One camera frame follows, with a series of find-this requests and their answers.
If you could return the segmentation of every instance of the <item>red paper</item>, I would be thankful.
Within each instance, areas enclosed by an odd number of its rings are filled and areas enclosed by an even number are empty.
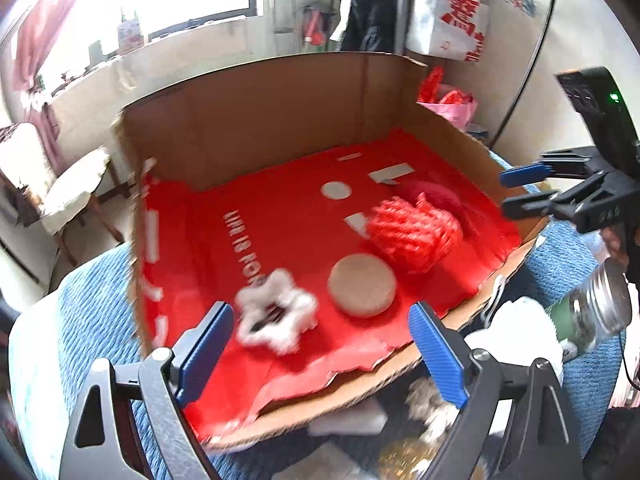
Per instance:
[[[369,216],[373,206],[390,198],[392,187],[375,183],[369,173],[402,163],[415,171],[397,181],[419,179],[448,187],[481,237],[466,236],[427,274],[394,269],[398,293],[392,306],[373,319],[354,319],[333,306],[326,281],[342,257],[376,254],[376,249],[344,218],[359,212]],[[331,181],[348,184],[351,195],[343,200],[324,197],[321,187]],[[296,354],[276,357],[266,348],[241,347],[235,337],[229,341],[202,396],[185,410],[201,439],[255,420],[272,400],[321,390],[337,373],[372,369],[411,341],[406,318],[415,301],[426,300],[443,316],[474,296],[521,243],[516,226],[490,199],[402,132],[307,156],[200,193],[185,184],[146,182],[145,207],[157,212],[159,234],[158,259],[148,252],[143,272],[150,286],[162,289],[162,298],[147,296],[145,309],[152,333],[156,317],[166,316],[166,346],[197,325],[215,301],[233,304],[248,280],[278,267],[288,269],[296,284],[319,301],[318,326],[302,335]],[[147,245],[153,247],[153,241]]]

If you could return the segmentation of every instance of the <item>pink bag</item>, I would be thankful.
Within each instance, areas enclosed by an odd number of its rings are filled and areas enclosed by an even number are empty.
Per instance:
[[[455,90],[453,86],[449,85],[439,85],[437,92],[437,99],[440,100],[444,97],[448,92]],[[437,113],[441,117],[444,117],[447,121],[453,124],[459,130],[466,130],[466,126],[473,119],[474,114],[476,113],[476,108],[478,108],[478,101],[473,99],[470,103],[464,103],[461,105],[440,105],[440,104],[431,104],[431,103],[418,103],[428,108],[432,112]]]

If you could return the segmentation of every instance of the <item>white fluffy star-shaped object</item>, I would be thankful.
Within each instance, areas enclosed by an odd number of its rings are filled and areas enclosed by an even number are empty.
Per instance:
[[[241,288],[236,294],[236,305],[242,309],[236,333],[238,341],[244,346],[266,345],[278,355],[296,352],[300,335],[318,324],[318,300],[310,292],[297,288],[286,269],[274,270],[261,285]],[[274,305],[283,309],[284,314],[270,321]],[[262,322],[264,325],[254,330]]]

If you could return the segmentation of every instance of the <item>chair backrest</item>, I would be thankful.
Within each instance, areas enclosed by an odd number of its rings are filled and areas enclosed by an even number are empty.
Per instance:
[[[31,123],[0,128],[0,171],[27,195],[36,208],[56,180],[36,127]]]

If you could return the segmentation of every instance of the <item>round beige disc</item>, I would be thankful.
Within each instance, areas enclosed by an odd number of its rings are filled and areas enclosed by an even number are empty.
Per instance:
[[[334,265],[327,283],[335,304],[355,317],[384,312],[396,296],[396,276],[371,254],[350,254]]]

